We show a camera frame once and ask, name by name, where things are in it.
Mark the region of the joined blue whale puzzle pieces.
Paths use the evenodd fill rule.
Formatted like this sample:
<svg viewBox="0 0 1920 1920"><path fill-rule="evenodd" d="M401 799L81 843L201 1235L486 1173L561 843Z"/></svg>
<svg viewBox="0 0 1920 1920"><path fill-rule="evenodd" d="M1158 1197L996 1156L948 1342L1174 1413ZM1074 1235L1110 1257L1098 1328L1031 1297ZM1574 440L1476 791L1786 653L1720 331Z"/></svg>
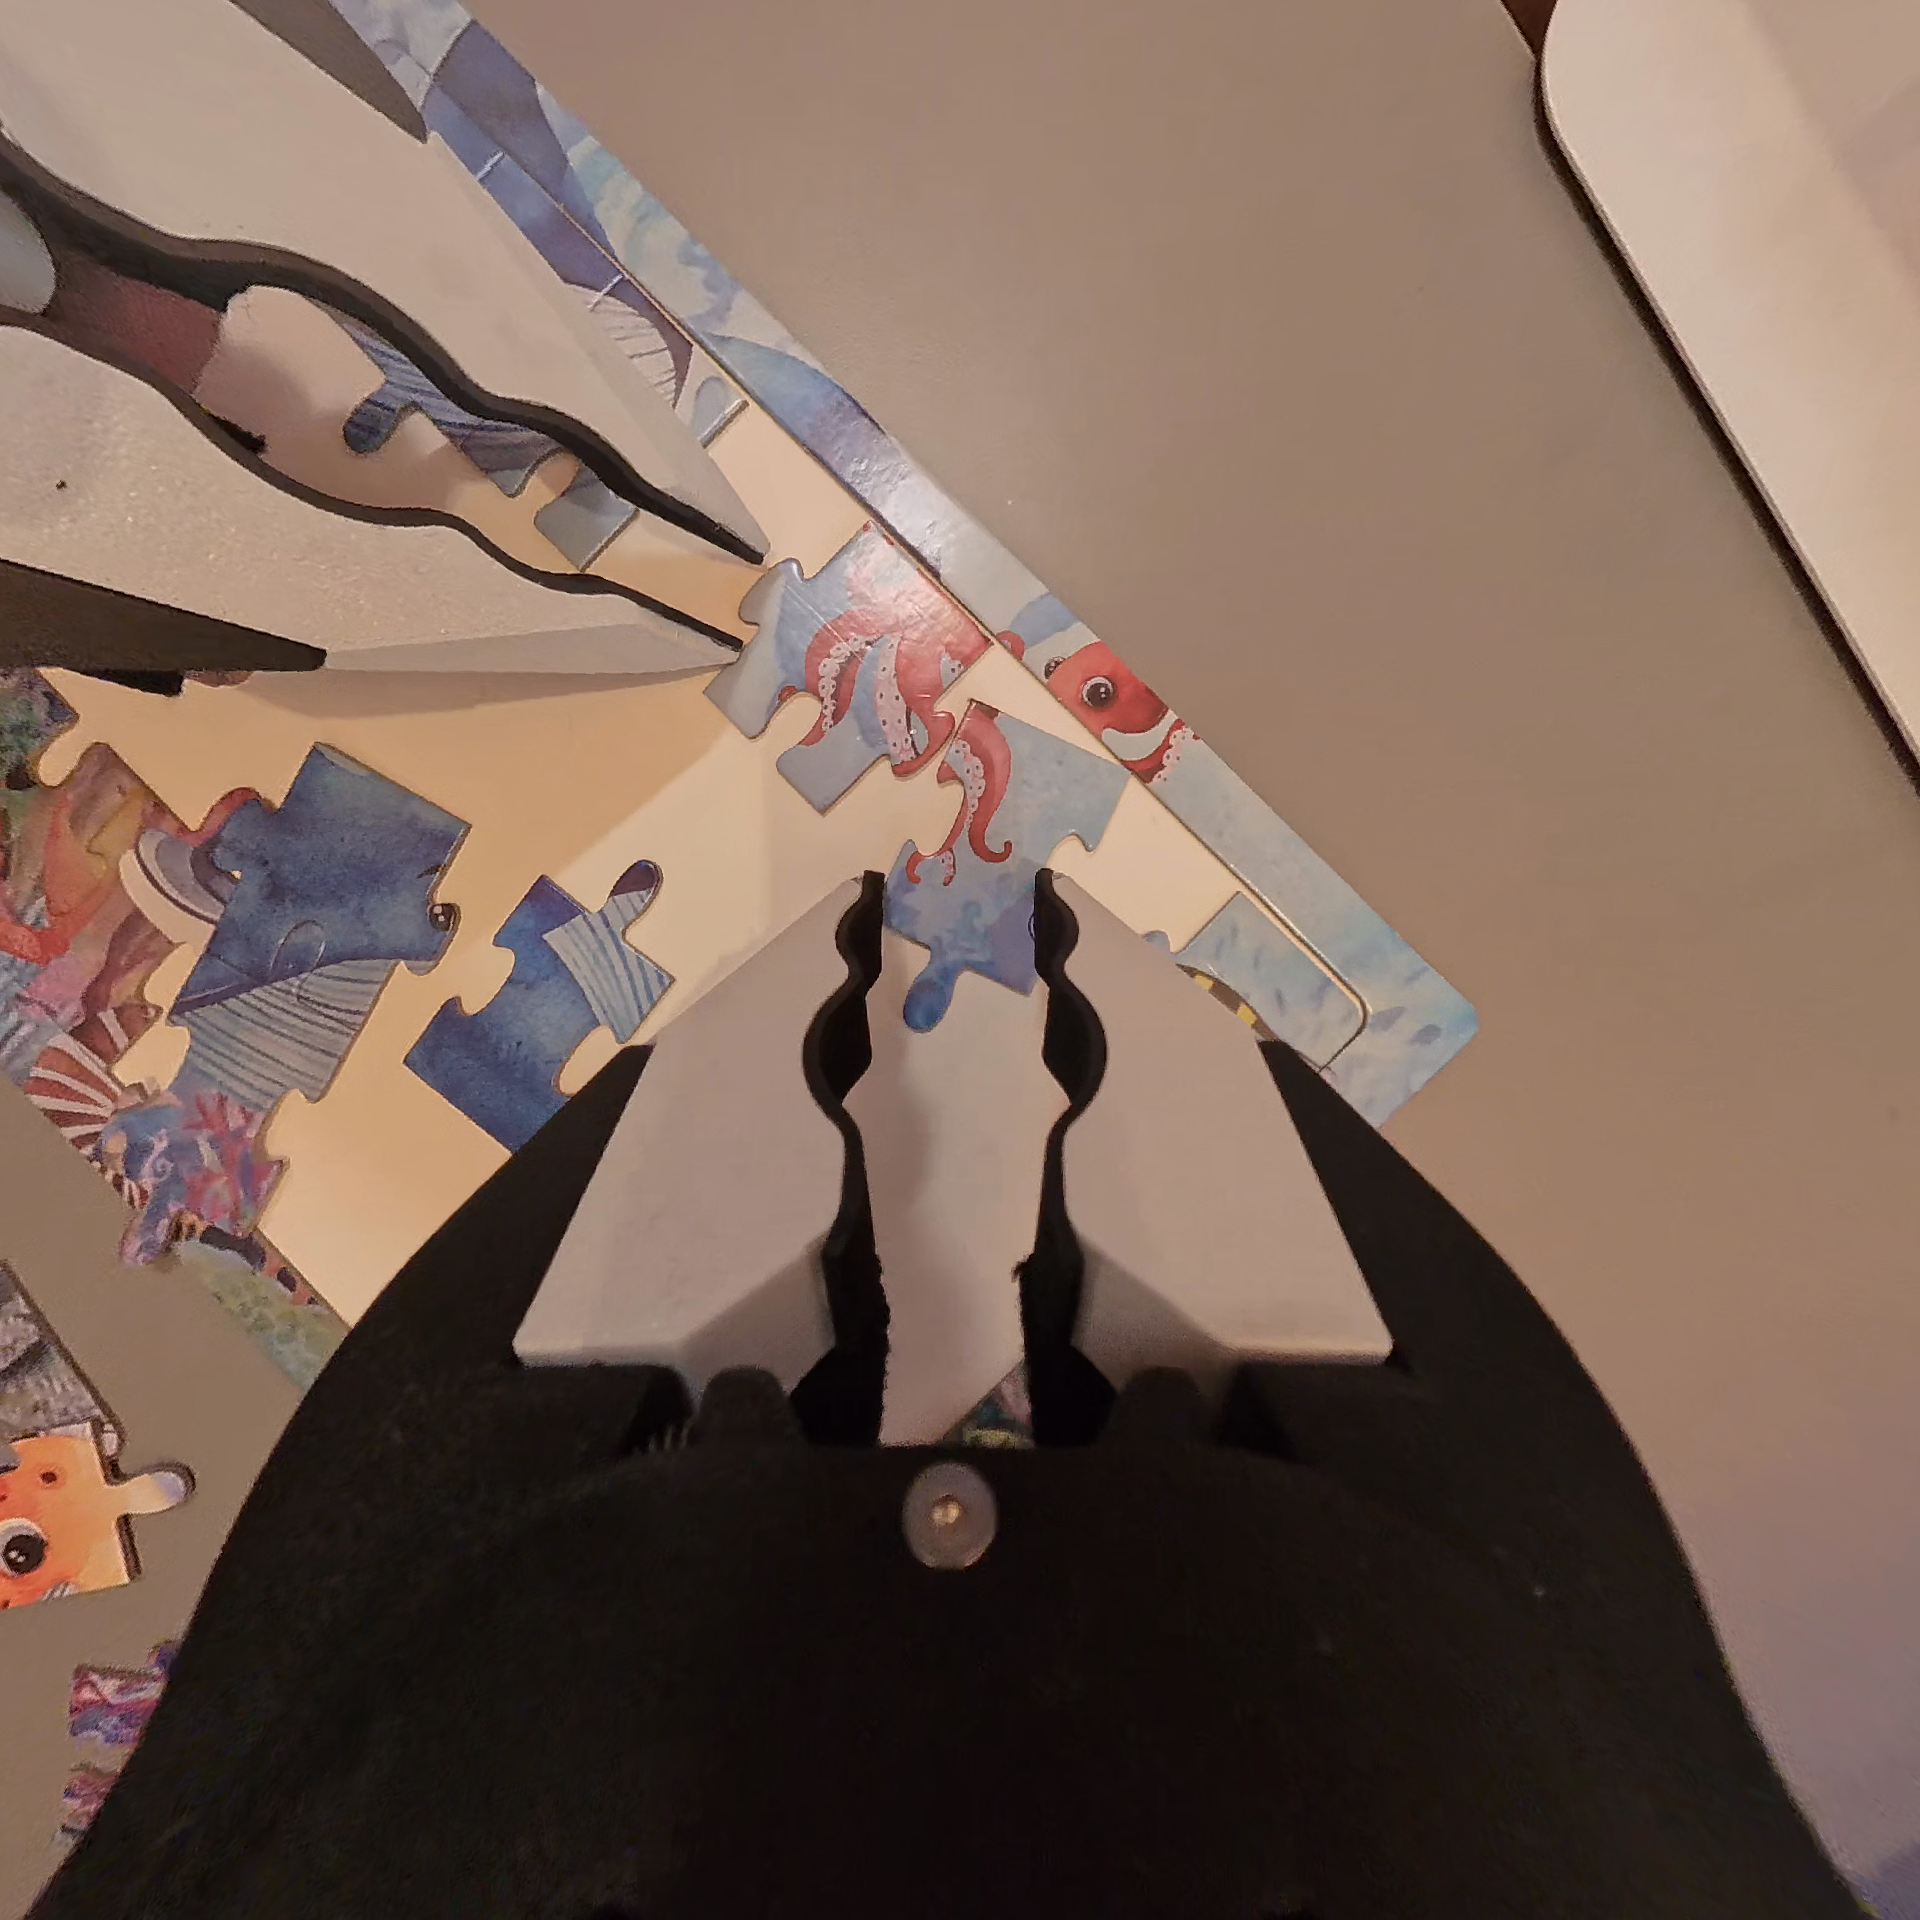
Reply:
<svg viewBox="0 0 1920 1920"><path fill-rule="evenodd" d="M711 447L747 412L747 394L734 378L639 292L629 271L615 262L611 246L588 233L582 211L565 208L531 178L495 169L486 187L492 184L504 187L507 215L582 306L582 340L594 347L603 378L621 382L629 394L652 391L657 412L674 415L694 443ZM339 328L383 372L380 390L344 421L344 440L353 455L383 452L403 418L422 415L507 496L522 492L536 466L556 455L556 443L525 426L459 408L366 323L339 317ZM621 498L582 464L565 490L536 512L536 529L565 562L588 568L636 515L639 505Z"/></svg>

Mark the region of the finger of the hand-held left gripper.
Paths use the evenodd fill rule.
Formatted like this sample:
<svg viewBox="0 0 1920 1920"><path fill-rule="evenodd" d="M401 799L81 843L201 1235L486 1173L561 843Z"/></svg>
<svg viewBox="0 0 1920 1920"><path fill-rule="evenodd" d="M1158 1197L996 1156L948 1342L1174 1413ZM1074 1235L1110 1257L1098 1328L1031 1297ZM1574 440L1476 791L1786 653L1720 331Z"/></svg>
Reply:
<svg viewBox="0 0 1920 1920"><path fill-rule="evenodd" d="M766 539L491 194L229 2L2 2L2 184L192 295L323 301L664 522Z"/></svg>
<svg viewBox="0 0 1920 1920"><path fill-rule="evenodd" d="M578 472L544 455L514 492L403 406L317 304L230 304L180 391L2 311L2 559L317 646L337 669L704 672L743 640L667 529L664 575L578 568L536 526Z"/></svg>

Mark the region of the striped fish puzzle piece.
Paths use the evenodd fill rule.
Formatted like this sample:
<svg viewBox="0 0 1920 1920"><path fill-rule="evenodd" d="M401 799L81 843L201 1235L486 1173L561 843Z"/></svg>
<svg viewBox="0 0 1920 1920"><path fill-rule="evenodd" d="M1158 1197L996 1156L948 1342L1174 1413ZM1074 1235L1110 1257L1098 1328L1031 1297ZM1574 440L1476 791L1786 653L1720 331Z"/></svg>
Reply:
<svg viewBox="0 0 1920 1920"><path fill-rule="evenodd" d="M1312 1067L1328 1067L1363 1024L1354 990L1243 890L1172 946L1172 963Z"/></svg>

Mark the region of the dark blue whale eye piece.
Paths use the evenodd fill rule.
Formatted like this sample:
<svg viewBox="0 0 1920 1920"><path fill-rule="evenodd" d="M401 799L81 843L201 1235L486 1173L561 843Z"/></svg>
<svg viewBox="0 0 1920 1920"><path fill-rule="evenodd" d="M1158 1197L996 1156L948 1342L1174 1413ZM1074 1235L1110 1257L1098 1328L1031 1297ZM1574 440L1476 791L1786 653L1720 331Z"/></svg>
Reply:
<svg viewBox="0 0 1920 1920"><path fill-rule="evenodd" d="M212 839L212 864L235 886L196 993L339 963L438 966L459 925L438 887L462 839L456 812L312 746L282 802L246 802Z"/></svg>

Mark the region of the striped whale belly puzzle piece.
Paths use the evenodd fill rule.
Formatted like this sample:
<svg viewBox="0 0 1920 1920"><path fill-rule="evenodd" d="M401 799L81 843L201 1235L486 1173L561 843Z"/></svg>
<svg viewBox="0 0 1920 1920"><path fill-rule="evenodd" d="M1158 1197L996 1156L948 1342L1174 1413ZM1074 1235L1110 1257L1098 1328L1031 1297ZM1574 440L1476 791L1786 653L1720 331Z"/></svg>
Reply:
<svg viewBox="0 0 1920 1920"><path fill-rule="evenodd" d="M291 1089L320 1100L396 966L391 958L331 958L312 920L261 963L201 953L171 1012L190 1033L173 1086L223 1089L258 1117Z"/></svg>

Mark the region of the dark blue striped puzzle piece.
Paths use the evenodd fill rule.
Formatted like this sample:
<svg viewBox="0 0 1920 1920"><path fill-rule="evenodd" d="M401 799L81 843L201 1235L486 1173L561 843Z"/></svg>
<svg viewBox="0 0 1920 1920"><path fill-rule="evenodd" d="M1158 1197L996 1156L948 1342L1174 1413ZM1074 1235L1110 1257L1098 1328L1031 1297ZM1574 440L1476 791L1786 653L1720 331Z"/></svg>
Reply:
<svg viewBox="0 0 1920 1920"><path fill-rule="evenodd" d="M597 1027L633 1043L671 987L625 941L658 880L658 864L636 859L600 908L583 908L540 875L495 931L511 973L472 1012L445 1003L403 1067L504 1148L522 1148L561 1109L557 1073L578 1046Z"/></svg>

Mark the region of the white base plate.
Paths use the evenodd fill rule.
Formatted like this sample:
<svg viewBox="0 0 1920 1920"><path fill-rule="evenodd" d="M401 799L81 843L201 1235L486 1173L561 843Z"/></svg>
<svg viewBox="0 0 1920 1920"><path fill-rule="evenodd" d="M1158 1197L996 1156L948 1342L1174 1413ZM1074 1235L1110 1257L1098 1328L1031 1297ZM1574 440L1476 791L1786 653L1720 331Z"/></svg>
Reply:
<svg viewBox="0 0 1920 1920"><path fill-rule="evenodd" d="M1542 107L1915 749L1915 2L1553 2Z"/></svg>

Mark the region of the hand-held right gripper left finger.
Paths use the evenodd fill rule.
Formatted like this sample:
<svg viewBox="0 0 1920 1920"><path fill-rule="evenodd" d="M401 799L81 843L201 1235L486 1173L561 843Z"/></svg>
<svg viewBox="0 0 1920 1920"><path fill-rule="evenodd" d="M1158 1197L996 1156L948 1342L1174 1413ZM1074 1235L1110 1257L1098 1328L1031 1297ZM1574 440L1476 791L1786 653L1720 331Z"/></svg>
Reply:
<svg viewBox="0 0 1920 1920"><path fill-rule="evenodd" d="M853 1086L874 1066L882 875L839 880L669 1021L514 1328L536 1369L772 1376L818 1443L874 1443L888 1301Z"/></svg>

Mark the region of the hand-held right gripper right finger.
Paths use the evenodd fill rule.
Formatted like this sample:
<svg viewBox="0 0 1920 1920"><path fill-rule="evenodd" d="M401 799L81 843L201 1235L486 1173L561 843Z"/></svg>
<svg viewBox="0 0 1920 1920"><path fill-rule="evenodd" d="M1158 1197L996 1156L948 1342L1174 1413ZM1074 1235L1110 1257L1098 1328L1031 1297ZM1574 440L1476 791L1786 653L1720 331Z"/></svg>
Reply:
<svg viewBox="0 0 1920 1920"><path fill-rule="evenodd" d="M1254 1033L1049 869L1031 935L1063 1094L1018 1263L1031 1438L1090 1443L1148 1372L1217 1409L1254 1362L1381 1366L1392 1332Z"/></svg>

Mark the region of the pale blue octopus arm piece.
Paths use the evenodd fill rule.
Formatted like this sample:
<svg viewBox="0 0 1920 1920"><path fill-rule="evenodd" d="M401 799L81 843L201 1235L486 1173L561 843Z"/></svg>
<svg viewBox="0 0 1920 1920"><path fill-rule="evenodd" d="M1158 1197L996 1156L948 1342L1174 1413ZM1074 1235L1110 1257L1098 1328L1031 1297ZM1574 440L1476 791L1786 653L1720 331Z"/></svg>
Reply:
<svg viewBox="0 0 1920 1920"><path fill-rule="evenodd" d="M956 786L948 839L930 853L900 845L882 901L886 927L926 951L900 998L911 1033L944 1021L959 973L1031 993L1035 878L1067 836L1098 848L1128 775L1113 759L968 703L939 783Z"/></svg>

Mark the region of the joined orange crab puzzle pieces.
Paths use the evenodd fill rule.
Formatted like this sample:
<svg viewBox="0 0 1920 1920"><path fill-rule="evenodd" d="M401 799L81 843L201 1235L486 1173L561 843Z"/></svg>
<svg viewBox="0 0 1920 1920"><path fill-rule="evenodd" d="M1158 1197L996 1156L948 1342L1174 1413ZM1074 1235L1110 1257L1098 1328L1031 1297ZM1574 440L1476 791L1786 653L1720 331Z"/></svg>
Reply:
<svg viewBox="0 0 1920 1920"><path fill-rule="evenodd" d="M2 669L2 1078L94 1154L139 1097L122 1067L164 1018L155 966L204 944L229 903L212 843L253 791L185 823L107 746L41 779L45 749L75 722L38 669Z"/></svg>

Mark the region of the orange pufferfish puzzle piece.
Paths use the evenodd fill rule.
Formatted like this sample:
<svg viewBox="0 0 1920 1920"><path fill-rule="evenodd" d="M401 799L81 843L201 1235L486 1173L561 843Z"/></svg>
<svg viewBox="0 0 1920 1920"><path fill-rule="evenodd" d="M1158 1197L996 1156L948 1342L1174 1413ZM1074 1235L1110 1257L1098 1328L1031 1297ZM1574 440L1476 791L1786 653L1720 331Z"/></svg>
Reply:
<svg viewBox="0 0 1920 1920"><path fill-rule="evenodd" d="M9 1439L2 1467L2 1609L107 1595L139 1578L132 1518L183 1504L196 1480L180 1462L123 1477L100 1423Z"/></svg>

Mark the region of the sea print jigsaw puzzle board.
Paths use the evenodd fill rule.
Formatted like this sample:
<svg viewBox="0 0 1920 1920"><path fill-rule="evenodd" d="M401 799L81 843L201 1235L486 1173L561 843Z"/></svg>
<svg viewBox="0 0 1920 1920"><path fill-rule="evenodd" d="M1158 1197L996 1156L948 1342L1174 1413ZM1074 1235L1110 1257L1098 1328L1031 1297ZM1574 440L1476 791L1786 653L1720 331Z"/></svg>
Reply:
<svg viewBox="0 0 1920 1920"><path fill-rule="evenodd" d="M639 508L583 571L664 575L667 562L639 551L674 529L693 562L738 564L711 594L752 643L754 625L738 603L778 562L813 575L864 522L877 526L989 638L939 697L956 725L968 703L985 703L1125 766L1098 848L1067 836L1045 869L1063 864L1063 878L1165 958L1230 895L1258 899L1361 998L1358 1039L1317 1072L1371 1122L1454 1066L1478 1024L1459 990L992 535L944 505L926 531L911 529L905 505L856 476L849 455L830 455L830 426L853 421L849 394L766 328L730 275L636 194L462 2L337 10L422 111L418 137L439 140L495 207L504 187L486 178L504 169L582 211L639 292L747 394L747 412L704 452L754 512L765 559L740 562ZM175 697L38 669L78 712L45 749L41 779L62 779L87 746L107 746L180 820L201 823L237 786L282 802L307 750L332 746L465 820L438 887L459 908L451 944L423 973L396 966L320 1100L291 1089L274 1104L261 1142L282 1175L251 1235L204 1227L152 1263L123 1263L128 1203L92 1154L67 1146L2 1080L85 1169L107 1219L107 1275L130 1297L159 1294L159 1278L198 1283L287 1377L311 1383L401 1257L510 1159L422 1085L403 1056L445 1003L472 1012L511 973L495 931L540 875L583 908L600 908L636 859L664 875L625 941L671 987L633 1043L597 1027L578 1046L557 1073L567 1097L615 1052L646 1052L839 880L874 872L886 899L900 845L930 853L948 839L956 812L956 786L939 783L948 750L908 779L877 761L816 812L778 771L816 703L779 704L765 734L747 737L707 703L718 669L366 672L323 660L312 672L190 679ZM171 1012L204 944L180 946L152 973L164 1018L122 1067L139 1097L173 1086L185 1058L190 1033ZM882 973L869 990L874 1066L844 1100L864 1142L891 1316L877 1431L891 1443L944 1438L989 1408L992 1392L1015 1394L1015 1263L1037 1226L1045 1135L1063 1115L1037 1060L1042 982L1021 995L959 973L944 1021L911 1033L900 998L925 960L925 946L882 925Z"/></svg>

